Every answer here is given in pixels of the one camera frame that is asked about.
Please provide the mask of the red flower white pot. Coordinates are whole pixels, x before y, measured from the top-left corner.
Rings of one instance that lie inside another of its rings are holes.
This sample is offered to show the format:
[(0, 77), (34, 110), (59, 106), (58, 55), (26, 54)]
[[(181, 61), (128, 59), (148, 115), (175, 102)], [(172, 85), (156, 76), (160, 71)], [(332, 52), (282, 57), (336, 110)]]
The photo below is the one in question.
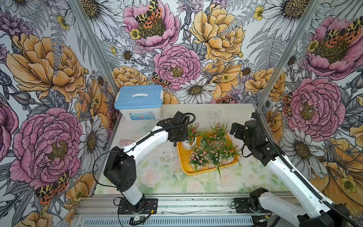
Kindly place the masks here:
[(186, 150), (191, 150), (196, 144), (197, 138), (202, 134), (200, 124), (192, 123), (187, 126), (188, 137), (187, 140), (182, 143)]

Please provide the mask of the pink orange flower white pot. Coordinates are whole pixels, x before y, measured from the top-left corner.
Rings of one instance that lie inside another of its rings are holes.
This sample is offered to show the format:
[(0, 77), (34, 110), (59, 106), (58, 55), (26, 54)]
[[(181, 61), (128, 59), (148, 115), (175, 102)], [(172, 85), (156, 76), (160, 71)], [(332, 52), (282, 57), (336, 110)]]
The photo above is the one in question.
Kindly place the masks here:
[(222, 155), (218, 151), (218, 148), (211, 147), (210, 151), (208, 152), (209, 165), (213, 166), (213, 167), (215, 167), (217, 169), (218, 174), (220, 176), (220, 179), (222, 179), (221, 172), (220, 172), (220, 167), (221, 167), (220, 161), (221, 161), (221, 159), (222, 159)]

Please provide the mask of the light pink flower white pot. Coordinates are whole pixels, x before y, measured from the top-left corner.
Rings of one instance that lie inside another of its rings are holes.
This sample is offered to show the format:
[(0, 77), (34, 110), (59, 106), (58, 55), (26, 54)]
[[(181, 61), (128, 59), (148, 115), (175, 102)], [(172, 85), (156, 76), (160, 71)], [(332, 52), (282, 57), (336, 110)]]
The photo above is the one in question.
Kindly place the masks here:
[(207, 152), (199, 146), (194, 146), (190, 154), (189, 165), (195, 173), (206, 169), (209, 165)]

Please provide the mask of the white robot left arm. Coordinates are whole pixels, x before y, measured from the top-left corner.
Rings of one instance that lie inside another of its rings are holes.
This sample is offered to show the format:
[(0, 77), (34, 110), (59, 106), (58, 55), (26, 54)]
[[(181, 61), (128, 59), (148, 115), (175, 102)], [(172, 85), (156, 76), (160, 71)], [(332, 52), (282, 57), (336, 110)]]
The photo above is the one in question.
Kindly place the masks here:
[(159, 145), (169, 141), (174, 144), (188, 139), (187, 127), (194, 123), (193, 113), (178, 111), (174, 117), (160, 120), (144, 137), (123, 148), (114, 147), (104, 169), (104, 176), (135, 209), (144, 206), (145, 196), (136, 186), (137, 164)]

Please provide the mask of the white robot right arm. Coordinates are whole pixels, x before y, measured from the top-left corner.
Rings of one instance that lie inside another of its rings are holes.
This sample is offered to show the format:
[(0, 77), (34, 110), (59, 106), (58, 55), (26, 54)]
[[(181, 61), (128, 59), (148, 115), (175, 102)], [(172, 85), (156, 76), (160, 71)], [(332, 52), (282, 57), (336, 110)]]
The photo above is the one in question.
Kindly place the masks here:
[(294, 205), (261, 187), (250, 193), (248, 203), (252, 212), (270, 211), (295, 227), (360, 226), (346, 205), (334, 204), (300, 173), (258, 120), (233, 123), (230, 134), (243, 141), (243, 148), (248, 148), (254, 158), (277, 175), (300, 203)]

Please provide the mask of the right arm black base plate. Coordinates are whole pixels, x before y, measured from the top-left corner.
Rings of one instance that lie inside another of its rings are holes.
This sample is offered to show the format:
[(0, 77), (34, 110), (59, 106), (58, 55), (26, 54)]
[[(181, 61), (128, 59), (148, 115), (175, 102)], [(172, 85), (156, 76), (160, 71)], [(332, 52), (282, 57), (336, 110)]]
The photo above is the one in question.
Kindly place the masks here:
[(233, 198), (233, 201), (230, 203), (230, 208), (238, 214), (271, 214), (271, 211), (263, 209), (259, 202), (255, 200), (250, 202), (250, 199), (247, 197)]

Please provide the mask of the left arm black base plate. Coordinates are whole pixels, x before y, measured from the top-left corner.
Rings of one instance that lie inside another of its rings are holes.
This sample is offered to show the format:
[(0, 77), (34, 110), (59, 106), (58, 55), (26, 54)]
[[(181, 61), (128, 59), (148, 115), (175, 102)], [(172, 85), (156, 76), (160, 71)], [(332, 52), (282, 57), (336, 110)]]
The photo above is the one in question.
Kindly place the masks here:
[(158, 206), (158, 199), (155, 198), (142, 198), (136, 205), (132, 205), (128, 200), (122, 199), (120, 201), (117, 213), (119, 215), (133, 215), (133, 214), (156, 214)]

